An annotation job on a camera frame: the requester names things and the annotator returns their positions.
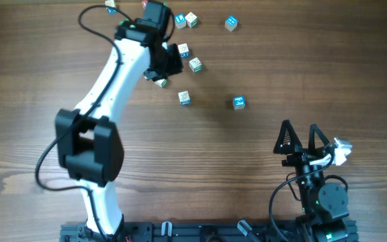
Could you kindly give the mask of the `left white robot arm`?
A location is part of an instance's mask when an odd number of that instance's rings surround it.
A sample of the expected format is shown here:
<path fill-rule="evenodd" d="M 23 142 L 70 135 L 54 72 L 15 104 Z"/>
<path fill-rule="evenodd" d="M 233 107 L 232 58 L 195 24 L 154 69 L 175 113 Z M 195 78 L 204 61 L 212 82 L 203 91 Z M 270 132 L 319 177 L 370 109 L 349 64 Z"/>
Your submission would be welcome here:
<path fill-rule="evenodd" d="M 142 17 L 120 24 L 110 41 L 110 57 L 90 92 L 74 110 L 61 109 L 56 115 L 58 161 L 82 191 L 87 239 L 125 239 L 114 183 L 124 160 L 117 125 L 141 76 L 158 81 L 182 72 L 178 47 L 168 44 L 167 27 L 174 21 L 169 7 L 149 1 Z"/>

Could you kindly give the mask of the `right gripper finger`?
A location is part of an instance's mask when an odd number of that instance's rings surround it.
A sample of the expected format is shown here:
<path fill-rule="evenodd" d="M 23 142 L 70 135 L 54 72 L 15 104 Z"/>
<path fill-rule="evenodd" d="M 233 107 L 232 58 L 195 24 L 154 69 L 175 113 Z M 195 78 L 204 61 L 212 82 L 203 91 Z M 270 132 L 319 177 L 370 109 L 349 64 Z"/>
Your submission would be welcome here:
<path fill-rule="evenodd" d="M 315 137 L 318 137 L 324 146 L 327 146 L 329 144 L 328 138 L 323 134 L 323 132 L 320 130 L 320 128 L 316 124 L 310 125 L 309 130 L 309 139 L 308 139 L 308 149 L 309 150 L 315 150 Z"/>
<path fill-rule="evenodd" d="M 300 142 L 290 120 L 284 120 L 282 122 L 273 153 L 290 155 L 301 151 L 302 143 Z"/>

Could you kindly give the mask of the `blue K wooden block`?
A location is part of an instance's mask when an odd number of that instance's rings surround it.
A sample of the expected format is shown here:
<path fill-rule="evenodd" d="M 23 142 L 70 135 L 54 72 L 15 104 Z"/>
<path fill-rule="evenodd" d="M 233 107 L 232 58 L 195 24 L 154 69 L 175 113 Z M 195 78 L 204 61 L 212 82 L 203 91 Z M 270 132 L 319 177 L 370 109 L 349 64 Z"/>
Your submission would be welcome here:
<path fill-rule="evenodd" d="M 245 97 L 242 95 L 234 97 L 232 104 L 235 110 L 243 109 L 246 106 Z"/>

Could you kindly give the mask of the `green base tower block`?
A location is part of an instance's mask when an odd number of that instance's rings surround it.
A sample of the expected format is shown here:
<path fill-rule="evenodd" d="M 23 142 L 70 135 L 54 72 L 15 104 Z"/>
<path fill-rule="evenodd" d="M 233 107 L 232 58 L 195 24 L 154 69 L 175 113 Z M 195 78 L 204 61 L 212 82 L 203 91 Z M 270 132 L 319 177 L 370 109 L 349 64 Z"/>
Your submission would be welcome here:
<path fill-rule="evenodd" d="M 164 88 L 168 83 L 167 79 L 159 79 L 155 81 L 155 84 L 157 84 L 159 87 Z"/>

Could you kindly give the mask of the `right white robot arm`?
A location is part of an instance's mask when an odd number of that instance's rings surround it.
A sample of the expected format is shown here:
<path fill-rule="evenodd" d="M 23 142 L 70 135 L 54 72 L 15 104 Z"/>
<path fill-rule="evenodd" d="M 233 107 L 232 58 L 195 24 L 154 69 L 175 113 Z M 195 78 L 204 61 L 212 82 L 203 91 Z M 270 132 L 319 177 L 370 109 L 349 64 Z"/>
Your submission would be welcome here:
<path fill-rule="evenodd" d="M 269 221 L 278 239 L 289 239 L 279 229 L 273 217 L 273 203 L 277 193 L 284 186 L 298 185 L 303 215 L 295 224 L 304 241 L 343 241 L 349 238 L 343 218 L 349 216 L 347 208 L 349 186 L 338 175 L 325 176 L 323 171 L 330 166 L 340 166 L 351 154 L 352 144 L 335 137 L 330 141 L 316 124 L 309 130 L 308 146 L 304 148 L 291 122 L 282 122 L 273 152 L 285 155 L 284 167 L 293 167 L 295 176 L 281 183 L 272 193 L 269 201 Z"/>

